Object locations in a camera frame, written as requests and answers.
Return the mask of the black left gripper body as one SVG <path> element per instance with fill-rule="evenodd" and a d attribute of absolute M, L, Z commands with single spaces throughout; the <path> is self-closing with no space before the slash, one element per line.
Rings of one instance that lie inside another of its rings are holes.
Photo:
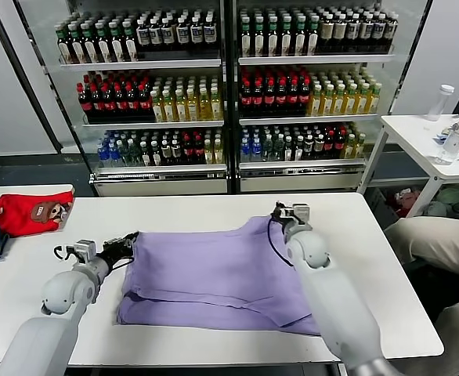
<path fill-rule="evenodd" d="M 123 244 L 121 242 L 104 242 L 101 252 L 96 257 L 102 259 L 109 271 L 112 271 L 115 265 L 124 258 Z"/>

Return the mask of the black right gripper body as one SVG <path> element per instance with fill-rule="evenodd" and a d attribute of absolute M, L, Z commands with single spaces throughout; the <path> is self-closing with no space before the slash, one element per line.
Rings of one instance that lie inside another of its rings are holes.
<path fill-rule="evenodd" d="M 280 201 L 277 201 L 275 203 L 275 207 L 273 211 L 270 214 L 271 216 L 270 220 L 272 222 L 280 224 L 282 227 L 285 227 L 287 223 L 289 222 L 288 213 L 289 213 L 289 207 L 286 204 Z"/>

